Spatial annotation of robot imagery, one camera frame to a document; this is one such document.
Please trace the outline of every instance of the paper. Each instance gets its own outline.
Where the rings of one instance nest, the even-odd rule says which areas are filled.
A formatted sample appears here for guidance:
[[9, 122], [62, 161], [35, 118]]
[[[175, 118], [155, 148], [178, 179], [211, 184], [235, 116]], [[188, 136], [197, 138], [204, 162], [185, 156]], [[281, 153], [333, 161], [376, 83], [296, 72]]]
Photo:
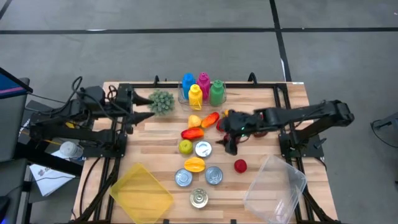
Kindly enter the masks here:
[[[52, 153], [53, 156], [60, 157], [62, 159], [67, 159], [66, 156], [64, 156], [60, 151]], [[50, 195], [52, 192], [56, 191], [58, 188], [60, 188], [62, 185], [66, 184], [69, 180], [72, 180], [75, 176], [71, 174], [66, 174], [63, 172], [59, 172], [56, 170], [53, 170], [48, 167], [40, 166], [40, 165], [31, 165], [30, 166], [30, 171], [32, 171], [32, 174], [37, 181], [37, 185], [39, 186], [40, 192], [44, 197]], [[43, 179], [43, 178], [57, 178], [61, 177], [58, 179]]]

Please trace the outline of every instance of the gray floor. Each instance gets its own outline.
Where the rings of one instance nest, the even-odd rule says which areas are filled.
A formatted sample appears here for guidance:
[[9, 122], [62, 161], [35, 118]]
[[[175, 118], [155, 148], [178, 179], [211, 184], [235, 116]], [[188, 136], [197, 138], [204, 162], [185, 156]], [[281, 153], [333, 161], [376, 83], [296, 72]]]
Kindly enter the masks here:
[[[0, 0], [0, 7], [5, 0]], [[281, 26], [398, 27], [398, 2], [276, 0]], [[273, 27], [266, 0], [13, 0], [0, 30]], [[398, 149], [377, 140], [369, 122], [398, 111], [398, 33], [285, 33], [293, 81], [311, 103], [339, 99], [356, 116], [323, 136], [330, 186], [345, 223], [397, 223]], [[70, 82], [179, 80], [207, 71], [224, 80], [284, 80], [274, 33], [0, 35], [0, 66], [30, 77], [35, 93], [60, 100]], [[394, 131], [381, 135], [398, 145]], [[34, 223], [66, 222], [77, 181], [34, 204]]]

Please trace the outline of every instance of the plastic bottle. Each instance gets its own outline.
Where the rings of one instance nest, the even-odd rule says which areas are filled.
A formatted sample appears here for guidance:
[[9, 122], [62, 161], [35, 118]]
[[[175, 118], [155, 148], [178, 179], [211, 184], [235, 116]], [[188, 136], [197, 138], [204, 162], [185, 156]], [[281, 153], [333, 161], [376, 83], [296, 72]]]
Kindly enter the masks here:
[[197, 84], [200, 86], [201, 92], [203, 93], [203, 100], [207, 100], [210, 91], [210, 78], [206, 72], [202, 72], [199, 75]]
[[210, 88], [210, 105], [219, 106], [224, 103], [224, 83], [216, 80]]
[[193, 110], [201, 110], [203, 105], [203, 94], [198, 85], [193, 84], [189, 90], [189, 105]]
[[189, 95], [189, 90], [191, 89], [191, 86], [195, 84], [195, 78], [193, 77], [192, 73], [186, 73], [184, 77], [182, 78], [182, 89], [184, 92], [184, 98], [188, 99]]

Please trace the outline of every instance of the clear plastic container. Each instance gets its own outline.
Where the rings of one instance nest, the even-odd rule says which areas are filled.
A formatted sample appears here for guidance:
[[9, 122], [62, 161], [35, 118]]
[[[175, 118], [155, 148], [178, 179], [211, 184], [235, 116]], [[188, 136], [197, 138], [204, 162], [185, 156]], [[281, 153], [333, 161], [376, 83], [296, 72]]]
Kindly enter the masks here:
[[268, 223], [286, 224], [306, 184], [302, 172], [276, 156], [269, 156], [246, 192], [244, 207]]

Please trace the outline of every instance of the green bottle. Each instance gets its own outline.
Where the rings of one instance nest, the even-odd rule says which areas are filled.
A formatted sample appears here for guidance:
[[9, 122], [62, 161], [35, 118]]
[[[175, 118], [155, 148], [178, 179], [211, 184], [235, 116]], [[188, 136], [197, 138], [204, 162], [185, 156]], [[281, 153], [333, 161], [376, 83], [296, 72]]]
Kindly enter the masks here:
[[210, 87], [210, 104], [219, 106], [224, 103], [224, 83], [221, 80], [215, 80]]

